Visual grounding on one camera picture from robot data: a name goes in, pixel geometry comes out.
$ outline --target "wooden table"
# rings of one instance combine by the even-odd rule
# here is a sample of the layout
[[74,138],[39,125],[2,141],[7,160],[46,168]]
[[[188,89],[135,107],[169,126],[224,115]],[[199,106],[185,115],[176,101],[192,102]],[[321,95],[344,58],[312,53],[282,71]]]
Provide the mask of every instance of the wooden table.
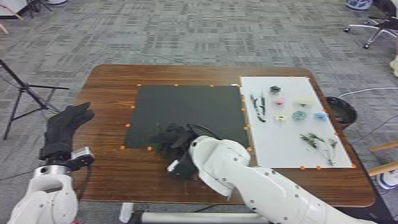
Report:
[[[201,182],[183,182],[167,177],[169,163],[153,151],[121,149],[137,86],[231,85],[240,83],[240,76],[307,76],[323,107],[330,111],[312,74],[302,68],[163,65],[99,65],[94,68],[76,99],[76,104],[92,103],[96,112],[74,136],[74,148],[89,146],[96,155],[83,200],[241,204],[240,198],[225,201]],[[334,117],[332,123],[357,168],[320,171],[277,169],[277,172],[332,206],[366,207],[373,204],[373,189]],[[74,174],[76,186],[83,175],[83,171]]]

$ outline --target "camera stand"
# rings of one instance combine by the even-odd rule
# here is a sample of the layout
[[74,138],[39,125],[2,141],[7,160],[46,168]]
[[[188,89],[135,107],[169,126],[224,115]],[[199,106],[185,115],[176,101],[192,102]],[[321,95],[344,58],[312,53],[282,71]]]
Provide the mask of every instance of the camera stand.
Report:
[[[55,106],[50,104],[50,99],[51,99],[51,96],[53,96],[53,92],[57,89],[64,89],[67,90],[69,88],[64,88],[64,87],[57,87],[57,86],[41,86],[41,85],[28,85],[19,77],[16,76],[16,73],[12,72],[7,64],[3,63],[3,60],[0,60],[0,66],[3,67],[14,81],[16,81],[16,84],[18,84],[18,96],[16,96],[16,101],[14,101],[14,108],[12,108],[12,112],[10,112],[10,117],[9,117],[9,123],[7,123],[7,128],[5,128],[5,132],[3,132],[3,140],[7,140],[7,137],[9,137],[9,131],[10,131],[10,125],[12,125],[12,122],[23,118],[28,114],[32,114],[34,112],[41,111],[41,110],[51,110],[53,112],[58,112],[58,109],[55,108]],[[41,89],[51,89],[51,92],[50,92],[50,95],[46,97],[46,99],[41,98],[41,96],[35,94],[32,88],[41,88]],[[39,108],[34,109],[32,111],[28,111],[25,114],[21,114],[19,116],[16,116],[16,110],[18,110],[18,106],[19,106],[19,100],[21,100],[21,95],[28,94],[28,96],[32,97],[37,105],[39,105]]]

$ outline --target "white paper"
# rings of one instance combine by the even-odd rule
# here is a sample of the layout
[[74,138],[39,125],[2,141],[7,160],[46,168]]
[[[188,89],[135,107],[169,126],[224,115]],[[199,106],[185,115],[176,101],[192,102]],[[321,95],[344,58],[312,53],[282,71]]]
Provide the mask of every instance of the white paper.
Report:
[[[270,93],[270,87],[279,86],[279,94]],[[250,94],[259,99],[265,96],[266,122],[257,119]],[[241,94],[245,97],[247,116],[252,134],[252,146],[256,150],[257,165],[268,168],[350,168],[352,161],[346,155],[344,147],[330,120],[314,118],[314,113],[323,112],[323,106],[305,77],[241,77]],[[275,99],[284,100],[284,105],[277,106]],[[293,120],[293,112],[302,111],[307,117],[302,121]],[[286,121],[275,120],[284,115]],[[300,139],[300,134],[314,133],[328,143],[328,139],[337,141],[336,148],[330,144],[318,143],[314,149]]]

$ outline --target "gray carpet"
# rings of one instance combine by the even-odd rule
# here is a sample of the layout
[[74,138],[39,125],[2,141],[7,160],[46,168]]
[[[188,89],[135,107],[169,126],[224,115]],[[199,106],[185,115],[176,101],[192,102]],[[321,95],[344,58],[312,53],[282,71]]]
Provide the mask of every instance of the gray carpet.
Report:
[[[10,34],[0,34],[0,55],[26,82],[71,88],[53,97],[60,108],[73,103],[92,67],[106,63],[304,67],[314,73],[325,95],[337,96],[398,84],[387,66],[394,57],[392,39],[384,37],[364,50],[371,32],[362,29],[350,34],[341,32],[366,15],[368,12],[346,10],[341,0],[71,1],[53,12],[42,9],[34,19],[25,16],[25,21],[2,21]],[[3,129],[16,96],[16,89],[3,81],[0,92]],[[352,142],[398,114],[396,94],[398,91],[373,91],[344,97],[359,111],[357,123],[344,131]],[[25,99],[21,111],[32,107]],[[10,139],[0,141],[0,178],[39,165],[48,116],[44,112],[19,120]],[[398,160],[396,150],[368,151],[369,146],[398,139],[396,128],[398,118],[355,143],[366,168]],[[25,175],[0,182],[0,223],[23,196],[28,179]],[[398,190],[382,193],[398,215]],[[197,209],[176,205],[147,208]],[[119,204],[83,203],[78,220],[115,223],[117,209]]]

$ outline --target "pink object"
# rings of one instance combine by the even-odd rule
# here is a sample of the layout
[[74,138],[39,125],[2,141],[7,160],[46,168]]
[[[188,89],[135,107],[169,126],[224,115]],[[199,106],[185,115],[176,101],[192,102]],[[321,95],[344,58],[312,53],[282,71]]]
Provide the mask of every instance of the pink object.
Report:
[[282,98],[275,99],[273,103],[275,103],[277,106],[282,106],[284,105],[284,99]]

